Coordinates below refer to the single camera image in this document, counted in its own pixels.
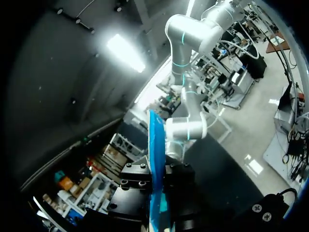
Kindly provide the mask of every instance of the table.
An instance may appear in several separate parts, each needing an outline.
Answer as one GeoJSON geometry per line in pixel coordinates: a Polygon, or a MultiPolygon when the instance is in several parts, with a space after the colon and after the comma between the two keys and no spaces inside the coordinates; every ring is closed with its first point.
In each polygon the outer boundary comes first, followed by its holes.
{"type": "MultiPolygon", "coordinates": [[[[282,36],[282,34],[280,32],[278,33],[275,33],[276,36],[279,36],[280,38],[284,39],[284,42],[281,43],[281,46],[284,50],[289,50],[290,47],[287,43],[287,41],[285,40],[285,38],[282,36]]],[[[280,51],[280,46],[275,46],[275,49],[273,48],[272,44],[270,42],[268,42],[268,46],[267,46],[267,49],[266,49],[266,53],[272,53],[272,52],[275,52],[275,51],[280,51]]]]}

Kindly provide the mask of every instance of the orange container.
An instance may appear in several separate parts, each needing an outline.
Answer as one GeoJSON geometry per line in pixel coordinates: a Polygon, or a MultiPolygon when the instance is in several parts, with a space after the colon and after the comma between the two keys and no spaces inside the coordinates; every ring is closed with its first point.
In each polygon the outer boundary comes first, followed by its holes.
{"type": "Polygon", "coordinates": [[[58,184],[65,190],[68,191],[70,190],[70,188],[73,187],[74,183],[70,180],[70,178],[68,178],[67,176],[65,176],[60,182],[58,182],[58,184]]]}

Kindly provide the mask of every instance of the white robotic arm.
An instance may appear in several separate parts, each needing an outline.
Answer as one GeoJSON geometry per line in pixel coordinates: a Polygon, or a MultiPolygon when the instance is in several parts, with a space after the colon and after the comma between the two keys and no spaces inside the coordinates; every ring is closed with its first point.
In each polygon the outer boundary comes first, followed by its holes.
{"type": "Polygon", "coordinates": [[[201,20],[177,14],[165,27],[170,41],[172,72],[169,84],[182,86],[181,98],[188,117],[166,121],[167,155],[183,159],[183,141],[201,139],[207,134],[207,122],[197,100],[197,86],[189,75],[192,50],[208,55],[223,33],[236,21],[244,18],[243,7],[249,0],[222,0],[207,9],[201,20]]]}

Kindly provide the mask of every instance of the box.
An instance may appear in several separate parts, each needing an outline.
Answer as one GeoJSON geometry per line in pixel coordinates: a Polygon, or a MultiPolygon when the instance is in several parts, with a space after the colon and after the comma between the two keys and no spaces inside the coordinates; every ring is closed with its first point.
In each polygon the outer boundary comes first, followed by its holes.
{"type": "Polygon", "coordinates": [[[70,188],[73,187],[74,183],[70,180],[70,178],[68,178],[67,176],[65,176],[60,182],[58,182],[58,184],[60,185],[60,187],[62,187],[65,191],[70,190],[70,188]]]}
{"type": "Polygon", "coordinates": [[[82,189],[85,189],[87,185],[89,184],[89,182],[90,182],[90,179],[88,177],[85,177],[79,184],[79,187],[81,187],[82,189]]]}
{"type": "Polygon", "coordinates": [[[93,171],[90,173],[90,175],[91,175],[92,177],[94,177],[97,173],[98,173],[98,172],[97,172],[96,170],[93,170],[93,171]]]}
{"type": "Polygon", "coordinates": [[[58,205],[56,202],[52,202],[51,205],[50,205],[53,209],[57,209],[58,205]]]}
{"type": "Polygon", "coordinates": [[[79,195],[83,192],[83,189],[79,187],[78,185],[74,185],[74,187],[72,187],[72,191],[70,189],[70,192],[75,198],[78,198],[79,195]]]}
{"type": "Polygon", "coordinates": [[[44,199],[44,201],[46,201],[49,205],[51,205],[52,204],[52,199],[50,199],[50,197],[47,195],[47,194],[44,194],[43,195],[43,199],[44,199]]]}

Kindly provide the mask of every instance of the floor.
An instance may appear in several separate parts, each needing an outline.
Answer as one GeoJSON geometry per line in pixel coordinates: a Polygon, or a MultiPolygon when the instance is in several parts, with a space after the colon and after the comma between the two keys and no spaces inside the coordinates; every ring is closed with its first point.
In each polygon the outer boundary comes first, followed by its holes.
{"type": "MultiPolygon", "coordinates": [[[[276,53],[266,54],[267,45],[268,42],[256,44],[259,53],[265,58],[267,68],[264,78],[252,86],[243,100],[241,109],[235,110],[221,106],[221,112],[223,112],[221,117],[232,127],[232,132],[222,142],[222,146],[243,167],[264,195],[278,193],[289,188],[285,181],[263,160],[263,153],[275,134],[273,117],[277,105],[272,100],[279,100],[282,88],[288,85],[276,53]],[[257,163],[257,172],[248,168],[252,160],[255,160],[253,161],[255,164],[257,163]]],[[[292,72],[294,80],[302,88],[297,67],[292,72]]],[[[293,194],[286,194],[285,200],[291,203],[294,200],[293,194]]]]}

